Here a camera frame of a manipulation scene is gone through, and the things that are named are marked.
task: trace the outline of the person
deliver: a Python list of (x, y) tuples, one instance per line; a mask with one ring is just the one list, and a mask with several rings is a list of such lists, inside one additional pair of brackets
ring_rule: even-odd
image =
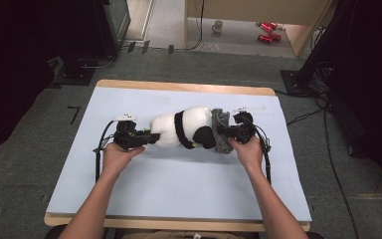
[[(271, 239), (308, 238), (262, 172), (263, 151), (260, 140), (253, 136), (245, 144), (239, 143), (233, 138), (228, 138), (228, 141), (237, 151), (238, 159), (248, 173), (263, 215), (268, 237)], [(144, 151), (143, 146), (125, 151), (113, 142), (107, 145), (103, 152), (103, 168), (100, 178), (59, 238), (101, 238), (103, 221), (113, 186), (128, 163)]]

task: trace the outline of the table edge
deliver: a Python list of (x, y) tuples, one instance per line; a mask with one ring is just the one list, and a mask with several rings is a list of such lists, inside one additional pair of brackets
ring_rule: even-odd
[[(72, 214), (45, 214), (44, 221), (48, 226), (68, 224)], [(309, 231), (309, 222), (298, 222), (304, 231)], [(257, 220), (202, 220), (202, 219), (170, 219), (170, 218), (125, 218), (110, 216), (104, 219), (104, 227), (160, 230), (193, 230), (193, 231), (245, 231), (265, 232), (263, 221)]]
[(129, 80), (102, 79), (98, 81), (95, 86), (103, 87), (103, 88), (124, 88), (124, 89), (179, 91), (179, 92), (205, 92), (205, 93), (235, 94), (235, 95), (272, 96), (272, 97), (276, 95), (275, 91), (271, 88), (188, 84), (188, 83), (143, 82), (143, 81), (129, 81)]

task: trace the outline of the black panda ear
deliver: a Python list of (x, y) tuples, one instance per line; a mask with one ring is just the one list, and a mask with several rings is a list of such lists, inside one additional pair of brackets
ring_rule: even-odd
[(213, 131), (208, 126), (202, 126), (194, 132), (192, 139), (195, 142), (203, 144), (203, 147), (206, 149), (216, 146), (216, 140), (213, 136)]

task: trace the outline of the black cable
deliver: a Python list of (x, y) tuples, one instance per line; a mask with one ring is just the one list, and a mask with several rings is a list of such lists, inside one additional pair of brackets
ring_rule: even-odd
[(381, 169), (380, 169), (380, 174), (378, 175), (378, 182), (377, 182), (377, 185), (373, 191), (373, 193), (376, 193), (377, 190), (378, 190), (378, 187), (380, 186), (380, 182), (381, 182)]
[(297, 98), (317, 98), (318, 95), (299, 95), (299, 94), (289, 94), (289, 93), (285, 93), (285, 92), (282, 92), (282, 91), (279, 91), (279, 90), (275, 90), (275, 93), (276, 94), (281, 94), (281, 95), (285, 95), (285, 96), (289, 96), (289, 97), (297, 97)]
[(85, 66), (82, 66), (82, 65), (80, 65), (80, 64), (79, 64), (79, 66), (80, 66), (81, 68), (83, 68), (83, 69), (101, 69), (101, 68), (105, 68), (105, 67), (109, 66), (109, 65), (113, 62), (114, 58), (115, 58), (115, 57), (111, 57), (111, 59), (110, 59), (110, 61), (109, 61), (108, 63), (106, 63), (106, 64), (104, 64), (104, 65), (100, 65), (100, 66), (85, 67)]
[[(249, 119), (247, 119), (245, 117), (242, 117), (242, 119), (246, 120), (248, 123), (250, 123), (253, 126), (257, 136), (260, 139), (260, 146), (262, 147), (263, 154), (265, 155), (266, 179), (268, 180), (269, 184), (272, 184), (272, 179), (271, 179), (271, 163), (270, 163), (270, 159), (269, 159), (269, 151), (271, 149), (271, 146), (270, 146), (270, 143), (269, 143), (270, 140), (268, 139), (268, 136), (266, 135), (265, 131), (261, 127), (255, 125), (251, 120), (249, 120)], [(262, 137), (262, 135), (257, 130), (257, 128), (259, 128), (263, 132), (263, 134), (265, 135), (264, 137)]]
[(318, 27), (316, 30), (319, 31), (319, 32), (318, 32), (317, 36), (315, 37), (315, 41), (312, 42), (312, 39), (314, 37), (313, 34), (311, 35), (311, 39), (309, 41), (309, 47), (311, 48), (311, 51), (315, 48), (315, 46), (317, 45), (318, 40), (321, 38), (322, 34), (324, 33), (325, 27)]
[(315, 114), (317, 114), (317, 113), (320, 113), (321, 111), (323, 111), (323, 109), (319, 109), (319, 110), (317, 110), (317, 111), (315, 111), (315, 112), (312, 112), (312, 113), (308, 113), (308, 114), (304, 114), (304, 115), (302, 115), (302, 116), (299, 116), (299, 117), (297, 117), (297, 118), (295, 118), (295, 119), (293, 119), (293, 120), (287, 122), (287, 123), (286, 123), (286, 126), (289, 126), (289, 125), (291, 125), (291, 124), (293, 124), (293, 123), (296, 123), (296, 122), (298, 122), (298, 121), (301, 121), (301, 120), (305, 120), (305, 119), (307, 119), (307, 118), (310, 117), (310, 116), (313, 116), (313, 115), (315, 115)]
[(350, 16), (350, 22), (349, 22), (349, 28), (348, 28), (348, 37), (347, 37), (347, 41), (346, 41), (346, 51), (345, 53), (347, 52), (348, 48), (349, 48), (349, 43), (350, 43), (350, 35), (351, 35), (351, 30), (352, 30), (352, 23), (353, 23), (353, 16), (355, 16), (355, 10), (356, 10), (356, 5), (358, 4), (358, 0), (355, 0), (355, 4), (353, 5), (353, 10), (352, 10), (352, 14)]
[(103, 150), (101, 144), (104, 141), (104, 135), (107, 132), (107, 129), (110, 127), (110, 125), (113, 123), (113, 120), (111, 120), (106, 128), (104, 129), (103, 133), (101, 134), (100, 141), (98, 142), (98, 146), (93, 152), (95, 152), (95, 181), (98, 181), (98, 178), (100, 177), (100, 152)]
[(326, 113), (327, 113), (327, 109), (324, 109), (324, 130), (325, 130), (325, 141), (327, 143), (328, 158), (330, 161), (331, 169), (333, 170), (334, 178), (336, 179), (337, 185), (339, 186), (339, 189), (340, 189), (340, 193), (342, 194), (343, 200), (345, 202), (346, 209), (349, 213), (349, 217), (350, 217), (350, 220), (352, 222), (353, 231), (355, 233), (355, 238), (359, 239), (358, 229), (356, 228), (355, 219), (353, 217), (352, 210), (350, 209), (349, 202), (346, 198), (346, 194), (343, 191), (342, 183), (340, 182), (339, 177), (337, 176), (336, 168), (334, 167), (334, 163), (333, 163), (333, 158), (331, 157), (330, 142), (329, 142), (328, 130), (327, 130)]
[(203, 3), (201, 4), (201, 14), (200, 14), (200, 38), (198, 39), (197, 43), (195, 44), (194, 47), (190, 49), (177, 49), (176, 51), (192, 51), (196, 49), (200, 44), (203, 42), (203, 15), (204, 15), (204, 0)]
[[(321, 106), (321, 105), (318, 103), (318, 100), (323, 100), (323, 101), (324, 101), (324, 106)], [(327, 106), (328, 106), (328, 100), (325, 99), (325, 98), (319, 97), (319, 98), (316, 98), (316, 99), (315, 99), (315, 104), (316, 104), (319, 108), (321, 108), (321, 109), (326, 109)]]

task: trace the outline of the panda plush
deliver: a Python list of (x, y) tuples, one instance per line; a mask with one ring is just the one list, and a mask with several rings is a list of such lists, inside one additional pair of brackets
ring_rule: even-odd
[(196, 143), (209, 149), (216, 146), (212, 131), (212, 112), (208, 107), (196, 106), (180, 113), (165, 114), (150, 122), (151, 133), (160, 133), (155, 145), (175, 147), (180, 144), (191, 149)]

